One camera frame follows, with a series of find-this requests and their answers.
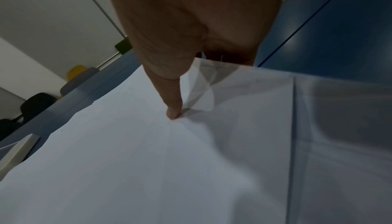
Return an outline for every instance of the yellow object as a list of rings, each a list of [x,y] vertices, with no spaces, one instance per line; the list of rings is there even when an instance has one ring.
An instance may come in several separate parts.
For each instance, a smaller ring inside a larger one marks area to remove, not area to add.
[[[78,65],[76,67],[74,67],[73,69],[71,69],[68,74],[68,81],[72,80],[73,78],[75,78],[78,74],[82,73],[86,71],[86,68],[82,65]]]

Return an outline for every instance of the black chair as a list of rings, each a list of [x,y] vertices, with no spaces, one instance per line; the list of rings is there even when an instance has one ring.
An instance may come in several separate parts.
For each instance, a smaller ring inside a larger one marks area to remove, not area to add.
[[[98,73],[99,70],[96,69],[95,67],[89,68],[84,72],[81,72],[77,76],[75,76],[72,80],[67,82],[61,89],[60,93],[62,96],[65,96],[69,94],[72,90],[74,90],[76,87],[80,86],[83,82],[91,78],[93,75]]]
[[[23,124],[27,123],[39,113],[46,110],[49,106],[56,103],[57,99],[46,93],[38,93],[29,98],[20,106],[23,116]]]
[[[22,126],[21,123],[17,123],[10,119],[0,120],[0,141],[12,134],[15,130]]]

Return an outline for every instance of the gray chair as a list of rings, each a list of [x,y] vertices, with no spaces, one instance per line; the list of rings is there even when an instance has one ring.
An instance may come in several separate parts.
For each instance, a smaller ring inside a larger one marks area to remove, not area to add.
[[[69,94],[72,90],[74,90],[76,87],[80,86],[83,82],[91,78],[93,75],[98,73],[99,70],[96,69],[95,67],[89,68],[84,72],[81,72],[77,76],[75,76],[72,80],[67,82],[61,89],[60,93],[62,96],[65,96]]]

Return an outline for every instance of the paper sheet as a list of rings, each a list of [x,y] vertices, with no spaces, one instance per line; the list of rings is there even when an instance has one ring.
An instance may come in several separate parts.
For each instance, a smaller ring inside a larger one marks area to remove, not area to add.
[[[7,224],[285,223],[293,78],[195,61],[183,117],[139,68],[0,182]]]

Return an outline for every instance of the green object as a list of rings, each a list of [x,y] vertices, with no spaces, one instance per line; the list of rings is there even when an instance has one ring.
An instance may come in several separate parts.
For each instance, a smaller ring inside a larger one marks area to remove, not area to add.
[[[120,54],[125,54],[128,51],[130,51],[132,49],[132,45],[128,40],[128,37],[124,38],[124,40],[122,40],[121,42],[119,42],[118,44],[116,44],[114,46],[119,52]]]

